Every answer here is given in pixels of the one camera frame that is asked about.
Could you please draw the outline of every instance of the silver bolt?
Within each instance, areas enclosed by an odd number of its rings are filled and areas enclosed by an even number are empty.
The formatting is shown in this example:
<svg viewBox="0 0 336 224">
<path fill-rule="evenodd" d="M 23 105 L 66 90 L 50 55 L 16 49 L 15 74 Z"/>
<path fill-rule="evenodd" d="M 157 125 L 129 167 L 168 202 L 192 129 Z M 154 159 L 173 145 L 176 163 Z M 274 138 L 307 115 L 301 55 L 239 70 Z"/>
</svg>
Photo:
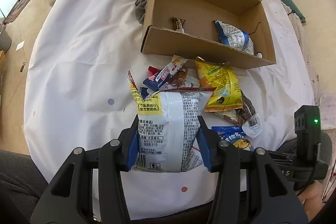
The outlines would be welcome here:
<svg viewBox="0 0 336 224">
<path fill-rule="evenodd" d="M 219 142 L 219 146 L 221 146 L 221 147 L 227 147 L 227 146 L 229 146 L 229 142 L 228 141 L 226 141 L 226 140 L 221 140 L 220 142 Z"/>
<path fill-rule="evenodd" d="M 257 152 L 258 155 L 265 155 L 265 153 L 266 153 L 265 149 L 263 149 L 261 147 L 258 147 L 256 149 L 256 152 Z"/>
<path fill-rule="evenodd" d="M 114 139 L 114 140 L 110 141 L 111 146 L 118 146 L 119 144 L 120 144 L 120 141 L 117 140 L 117 139 Z"/>
<path fill-rule="evenodd" d="M 81 147 L 76 147 L 74 150 L 73 150 L 73 153 L 75 155 L 79 155 L 80 153 L 83 152 L 83 149 Z"/>
</svg>

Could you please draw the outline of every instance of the trash can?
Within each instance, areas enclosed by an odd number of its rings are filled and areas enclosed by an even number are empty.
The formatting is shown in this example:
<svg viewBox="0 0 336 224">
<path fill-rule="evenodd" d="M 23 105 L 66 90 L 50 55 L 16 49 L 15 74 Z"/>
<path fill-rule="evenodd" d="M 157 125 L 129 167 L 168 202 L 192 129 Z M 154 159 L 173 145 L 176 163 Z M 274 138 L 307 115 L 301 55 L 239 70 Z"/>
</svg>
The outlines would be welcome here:
<svg viewBox="0 0 336 224">
<path fill-rule="evenodd" d="M 12 39 L 9 37 L 6 32 L 5 25 L 0 26 L 0 51 L 4 51 L 5 53 L 8 51 L 9 47 L 12 44 Z"/>
</svg>

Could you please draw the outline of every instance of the rug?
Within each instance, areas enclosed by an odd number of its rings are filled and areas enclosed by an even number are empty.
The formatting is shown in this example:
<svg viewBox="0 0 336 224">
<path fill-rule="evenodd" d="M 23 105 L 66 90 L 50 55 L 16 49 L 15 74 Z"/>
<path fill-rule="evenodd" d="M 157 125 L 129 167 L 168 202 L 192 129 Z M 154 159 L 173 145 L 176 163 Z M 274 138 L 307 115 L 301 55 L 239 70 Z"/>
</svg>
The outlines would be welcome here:
<svg viewBox="0 0 336 224">
<path fill-rule="evenodd" d="M 14 5 L 8 16 L 3 21 L 3 23 L 8 24 L 13 22 L 19 16 L 23 8 L 26 7 L 29 1 L 30 0 L 18 0 L 18 2 Z"/>
</svg>

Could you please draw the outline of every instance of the white tablecloth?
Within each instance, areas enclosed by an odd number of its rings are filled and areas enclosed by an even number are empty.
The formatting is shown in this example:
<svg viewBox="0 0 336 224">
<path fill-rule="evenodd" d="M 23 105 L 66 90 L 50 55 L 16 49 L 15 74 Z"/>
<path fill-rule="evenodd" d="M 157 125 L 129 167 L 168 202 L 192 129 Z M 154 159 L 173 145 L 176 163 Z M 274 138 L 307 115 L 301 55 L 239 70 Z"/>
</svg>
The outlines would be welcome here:
<svg viewBox="0 0 336 224">
<path fill-rule="evenodd" d="M 48 182 L 75 147 L 101 147 L 131 125 L 137 110 L 127 71 L 140 85 L 148 66 L 162 68 L 171 59 L 140 53 L 142 25 L 134 17 L 134 2 L 57 0 L 44 22 L 29 63 L 24 126 L 31 157 Z M 252 140 L 253 146 L 277 149 L 295 137 L 295 110 L 314 104 L 314 97 L 281 2 L 262 3 L 277 64 L 236 72 L 263 122 L 264 131 Z M 204 118 L 209 127 L 229 125 L 213 114 L 204 113 Z M 186 173 L 122 173 L 132 219 L 164 216 L 209 202 L 216 178 L 204 166 Z M 93 206 L 99 215 L 96 174 Z"/>
</svg>

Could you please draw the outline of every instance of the cardboard box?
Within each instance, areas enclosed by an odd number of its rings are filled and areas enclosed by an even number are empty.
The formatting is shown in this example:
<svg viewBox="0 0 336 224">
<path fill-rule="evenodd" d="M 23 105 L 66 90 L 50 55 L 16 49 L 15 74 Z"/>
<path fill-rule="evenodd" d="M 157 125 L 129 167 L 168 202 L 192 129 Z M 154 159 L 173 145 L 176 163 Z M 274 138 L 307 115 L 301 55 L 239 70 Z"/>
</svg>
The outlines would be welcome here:
<svg viewBox="0 0 336 224">
<path fill-rule="evenodd" d="M 185 33 L 175 31 L 172 16 L 185 19 Z M 258 58 L 220 43 L 214 20 L 251 34 Z M 209 62 L 230 62 L 249 69 L 276 63 L 268 21 L 261 0 L 147 0 L 141 52 Z"/>
</svg>

